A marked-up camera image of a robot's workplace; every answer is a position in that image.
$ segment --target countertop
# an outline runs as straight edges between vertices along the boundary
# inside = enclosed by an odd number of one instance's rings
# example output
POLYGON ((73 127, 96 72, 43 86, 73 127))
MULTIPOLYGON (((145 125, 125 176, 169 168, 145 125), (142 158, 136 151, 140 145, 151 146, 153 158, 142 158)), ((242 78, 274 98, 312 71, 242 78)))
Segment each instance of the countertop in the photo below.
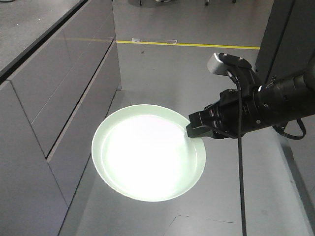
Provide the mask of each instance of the countertop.
POLYGON ((0 3, 0 78, 84 0, 0 3))

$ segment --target floor marking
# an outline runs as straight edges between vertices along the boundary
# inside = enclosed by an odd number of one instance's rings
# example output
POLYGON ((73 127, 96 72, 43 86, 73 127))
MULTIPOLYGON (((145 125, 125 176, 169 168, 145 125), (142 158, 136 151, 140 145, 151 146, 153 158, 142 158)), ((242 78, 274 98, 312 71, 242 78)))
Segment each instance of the floor marking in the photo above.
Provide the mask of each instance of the floor marking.
POLYGON ((116 40, 116 42, 117 43, 123 43, 123 44, 146 44, 146 45, 203 47, 203 48, 231 48, 231 49, 251 49, 251 50, 259 50, 260 49, 260 47, 252 47, 252 46, 234 46, 234 45, 198 44, 198 43, 170 44, 167 42, 131 42, 131 41, 125 41, 125 40, 116 40))

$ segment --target black cable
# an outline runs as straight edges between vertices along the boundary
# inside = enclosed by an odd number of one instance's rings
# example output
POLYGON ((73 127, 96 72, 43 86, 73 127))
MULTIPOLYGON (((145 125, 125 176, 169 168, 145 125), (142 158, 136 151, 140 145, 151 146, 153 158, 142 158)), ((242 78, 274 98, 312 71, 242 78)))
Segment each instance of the black cable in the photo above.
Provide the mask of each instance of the black cable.
POLYGON ((15 0, 0 0, 0 2, 13 2, 15 0))
POLYGON ((277 127, 277 126, 272 126, 274 130, 276 130, 276 132, 278 134, 281 134, 282 136, 288 138, 288 139, 294 139, 294 140, 300 140, 300 139, 303 139, 306 135, 306 128, 302 122, 301 119, 297 119, 296 120, 297 124, 299 125, 301 131, 302 131, 302 135, 301 136, 295 136, 295 135, 292 135, 292 134, 287 134, 285 133, 284 129, 282 129, 281 127, 277 127))
POLYGON ((247 236, 246 231, 246 214, 245 214, 245 194, 244 194, 244 178, 243 178, 243 157, 242 157, 242 90, 237 78, 227 71, 230 79, 236 84, 238 93, 238 174, 240 180, 240 198, 241 198, 241 217, 242 217, 242 235, 247 236))

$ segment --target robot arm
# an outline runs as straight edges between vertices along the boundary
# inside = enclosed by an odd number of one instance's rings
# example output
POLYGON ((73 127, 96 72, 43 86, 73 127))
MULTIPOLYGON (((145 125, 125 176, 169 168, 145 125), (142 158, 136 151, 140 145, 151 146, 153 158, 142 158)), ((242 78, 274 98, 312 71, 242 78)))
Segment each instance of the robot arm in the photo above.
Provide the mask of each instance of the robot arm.
MULTIPOLYGON (((242 135, 268 126, 315 114, 315 58, 307 69, 268 84, 261 84, 243 58, 215 53, 207 63, 210 72, 233 76, 242 93, 242 135)), ((237 138, 238 95, 234 89, 220 93, 220 100, 189 115, 189 137, 237 138)))

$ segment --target gray cabinet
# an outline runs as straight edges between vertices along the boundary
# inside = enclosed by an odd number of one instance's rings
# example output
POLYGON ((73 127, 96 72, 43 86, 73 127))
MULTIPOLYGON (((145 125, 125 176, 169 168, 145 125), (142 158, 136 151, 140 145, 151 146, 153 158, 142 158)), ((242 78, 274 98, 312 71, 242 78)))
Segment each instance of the gray cabinet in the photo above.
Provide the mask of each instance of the gray cabinet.
POLYGON ((9 81, 0 101, 0 235, 56 236, 67 206, 9 81))
POLYGON ((93 134, 119 82, 117 45, 113 43, 47 158, 68 205, 90 156, 93 134))
POLYGON ((90 0, 8 79, 47 156, 115 38, 110 0, 90 0))
POLYGON ((0 85, 0 236, 57 236, 120 83, 110 0, 87 1, 0 85))

